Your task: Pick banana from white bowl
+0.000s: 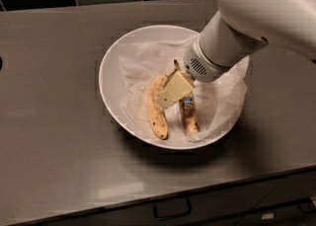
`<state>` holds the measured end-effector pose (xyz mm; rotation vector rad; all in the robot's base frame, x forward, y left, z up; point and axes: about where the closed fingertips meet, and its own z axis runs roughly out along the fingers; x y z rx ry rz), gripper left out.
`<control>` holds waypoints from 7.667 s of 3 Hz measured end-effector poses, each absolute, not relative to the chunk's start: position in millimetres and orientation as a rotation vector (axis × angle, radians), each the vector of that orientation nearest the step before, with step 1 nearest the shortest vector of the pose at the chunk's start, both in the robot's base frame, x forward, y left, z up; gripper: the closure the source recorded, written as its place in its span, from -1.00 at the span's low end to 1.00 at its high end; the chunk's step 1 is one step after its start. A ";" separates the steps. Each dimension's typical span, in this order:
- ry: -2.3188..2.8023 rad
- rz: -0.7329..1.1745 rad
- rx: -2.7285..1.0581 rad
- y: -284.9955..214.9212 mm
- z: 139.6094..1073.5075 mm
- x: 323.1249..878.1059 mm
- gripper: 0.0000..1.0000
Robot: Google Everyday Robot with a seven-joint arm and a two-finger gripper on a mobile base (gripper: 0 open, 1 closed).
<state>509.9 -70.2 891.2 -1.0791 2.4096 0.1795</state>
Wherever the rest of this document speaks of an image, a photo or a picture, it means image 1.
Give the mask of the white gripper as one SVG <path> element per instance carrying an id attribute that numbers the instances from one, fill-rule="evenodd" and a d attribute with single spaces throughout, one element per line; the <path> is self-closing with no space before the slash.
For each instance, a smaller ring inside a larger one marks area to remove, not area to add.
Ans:
<path id="1" fill-rule="evenodd" d="M 230 64 L 222 64 L 221 53 L 213 43 L 202 47 L 203 38 L 195 37 L 184 54 L 186 72 L 199 82 L 210 83 L 218 79 L 230 68 Z M 157 103 L 167 109 L 191 93 L 195 88 L 194 80 L 185 72 L 176 71 L 168 80 L 160 93 Z"/>

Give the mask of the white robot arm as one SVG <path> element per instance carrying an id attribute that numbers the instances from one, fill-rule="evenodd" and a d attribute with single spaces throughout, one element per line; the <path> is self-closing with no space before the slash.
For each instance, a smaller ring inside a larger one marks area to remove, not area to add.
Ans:
<path id="1" fill-rule="evenodd" d="M 316 59 L 316 0 L 216 0 L 217 12 L 185 52 L 158 104 L 166 109 L 268 44 Z"/>

